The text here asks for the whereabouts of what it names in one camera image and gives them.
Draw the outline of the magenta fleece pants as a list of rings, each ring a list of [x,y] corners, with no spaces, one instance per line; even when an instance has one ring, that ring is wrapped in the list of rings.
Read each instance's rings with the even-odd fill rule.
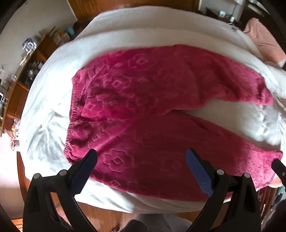
[[[282,152],[188,115],[210,100],[273,103],[264,78],[247,66],[198,47],[118,50],[96,57],[72,78],[64,155],[70,163],[95,149],[92,178],[118,190],[178,201],[205,201],[186,162],[194,148],[229,175],[271,183]]]

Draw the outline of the white bed blanket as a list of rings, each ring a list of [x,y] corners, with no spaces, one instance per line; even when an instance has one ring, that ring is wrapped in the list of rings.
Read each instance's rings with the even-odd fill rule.
[[[194,148],[255,189],[280,186],[285,54],[256,20],[245,31],[166,7],[104,12],[59,47],[30,88],[20,123],[26,178],[95,149],[76,200],[126,213],[201,210],[185,159]]]

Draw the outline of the grey trousers leg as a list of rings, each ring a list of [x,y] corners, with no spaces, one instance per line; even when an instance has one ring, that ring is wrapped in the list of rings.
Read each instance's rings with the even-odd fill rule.
[[[175,214],[138,214],[130,220],[124,228],[119,225],[112,231],[182,231],[185,232],[192,225],[190,220]]]

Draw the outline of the pink pillow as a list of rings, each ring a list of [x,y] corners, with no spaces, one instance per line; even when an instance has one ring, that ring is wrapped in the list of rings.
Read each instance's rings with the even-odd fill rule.
[[[251,38],[265,61],[275,63],[281,68],[285,65],[285,52],[257,18],[251,18],[243,32]]]

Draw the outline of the wooden side cabinet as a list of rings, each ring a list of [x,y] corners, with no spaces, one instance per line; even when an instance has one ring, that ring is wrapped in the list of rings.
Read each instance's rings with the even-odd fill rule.
[[[10,130],[15,119],[21,119],[29,90],[42,65],[59,46],[51,35],[44,35],[37,46],[32,46],[27,57],[21,61],[5,96],[1,112],[1,133]]]

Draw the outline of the teal cup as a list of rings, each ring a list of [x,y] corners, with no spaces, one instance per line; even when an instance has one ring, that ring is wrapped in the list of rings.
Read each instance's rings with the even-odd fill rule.
[[[75,34],[74,28],[72,26],[69,26],[65,29],[65,32],[72,37]]]

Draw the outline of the wooden bed frame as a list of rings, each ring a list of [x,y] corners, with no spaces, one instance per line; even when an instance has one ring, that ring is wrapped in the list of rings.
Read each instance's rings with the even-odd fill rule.
[[[196,220],[191,223],[175,215],[138,215],[123,231],[231,231],[229,221],[216,228],[213,222],[221,209],[220,200],[228,190],[229,176],[223,170],[215,170],[202,160],[193,149],[186,152],[187,164],[201,190],[209,200]],[[36,173],[29,186],[24,206],[24,231],[95,231],[75,200],[81,193],[95,165],[97,152],[90,149],[84,158],[75,162],[69,170],[57,175],[42,177]]]

